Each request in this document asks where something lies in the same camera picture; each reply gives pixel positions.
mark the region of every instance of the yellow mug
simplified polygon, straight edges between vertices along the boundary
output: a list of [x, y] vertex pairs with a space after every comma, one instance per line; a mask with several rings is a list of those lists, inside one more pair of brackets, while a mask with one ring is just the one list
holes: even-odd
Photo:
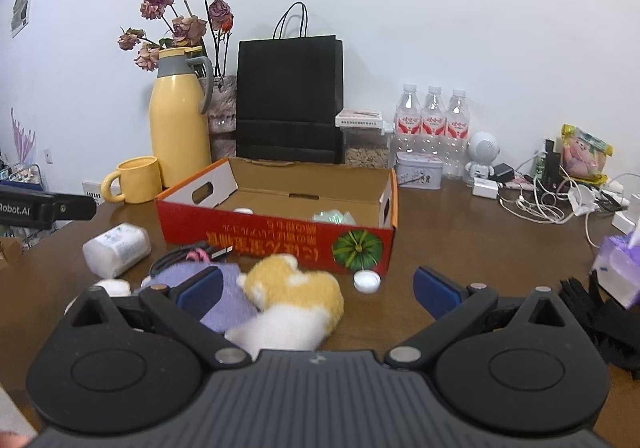
[[[120, 193], [111, 193], [111, 184], [120, 178]], [[144, 155], [121, 162], [115, 172], [111, 172], [102, 181], [100, 193], [110, 203], [126, 202], [130, 204], [146, 203], [162, 191], [160, 164], [158, 158]]]

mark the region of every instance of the red box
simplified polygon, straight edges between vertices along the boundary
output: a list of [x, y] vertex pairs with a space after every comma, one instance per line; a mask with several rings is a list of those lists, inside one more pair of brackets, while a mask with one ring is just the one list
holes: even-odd
[[[311, 269], [384, 275], [398, 187], [393, 170], [226, 158], [162, 192], [156, 208], [167, 242], [208, 240], [252, 256], [290, 253]], [[358, 225], [310, 220], [334, 209], [350, 212]]]

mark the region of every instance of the white robot figurine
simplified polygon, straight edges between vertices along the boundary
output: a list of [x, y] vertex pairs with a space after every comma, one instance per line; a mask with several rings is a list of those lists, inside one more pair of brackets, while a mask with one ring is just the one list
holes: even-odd
[[495, 136], [488, 132], [476, 132], [469, 140], [468, 150], [472, 161], [465, 164], [465, 171], [469, 174], [466, 183], [473, 186], [476, 177], [487, 179], [494, 174], [491, 163], [500, 154], [500, 147]]

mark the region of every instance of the purple tissue box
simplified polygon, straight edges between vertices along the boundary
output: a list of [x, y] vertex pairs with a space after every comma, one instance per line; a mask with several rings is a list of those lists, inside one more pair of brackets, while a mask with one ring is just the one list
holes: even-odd
[[626, 309], [640, 302], [640, 246], [630, 248], [629, 238], [606, 237], [591, 268], [600, 287]]

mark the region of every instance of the black paper bag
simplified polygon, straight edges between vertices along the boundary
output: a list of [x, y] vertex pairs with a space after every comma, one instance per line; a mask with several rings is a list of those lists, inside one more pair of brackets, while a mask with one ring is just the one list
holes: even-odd
[[[278, 25], [284, 26], [289, 11]], [[335, 128], [343, 107], [342, 41], [335, 35], [302, 36], [305, 15], [303, 7], [298, 38], [275, 38], [276, 26], [272, 40], [240, 42], [240, 157], [342, 161], [341, 132]]]

